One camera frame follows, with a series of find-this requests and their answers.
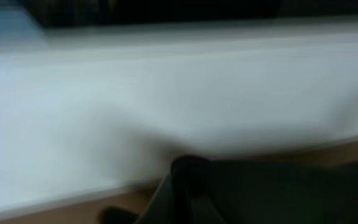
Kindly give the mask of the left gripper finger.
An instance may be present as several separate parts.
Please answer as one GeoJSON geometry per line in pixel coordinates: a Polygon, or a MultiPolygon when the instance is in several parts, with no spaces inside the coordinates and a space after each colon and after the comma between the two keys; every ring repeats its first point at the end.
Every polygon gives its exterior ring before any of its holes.
{"type": "Polygon", "coordinates": [[[107,207],[98,216],[99,224],[134,224],[138,214],[119,207],[107,207]]]}

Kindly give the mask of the black t-shirt with logo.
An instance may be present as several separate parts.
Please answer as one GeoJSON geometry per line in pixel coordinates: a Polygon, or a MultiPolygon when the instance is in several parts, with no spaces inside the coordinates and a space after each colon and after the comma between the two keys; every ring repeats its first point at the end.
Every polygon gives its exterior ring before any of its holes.
{"type": "Polygon", "coordinates": [[[176,159],[139,223],[358,223],[358,162],[176,159]]]}

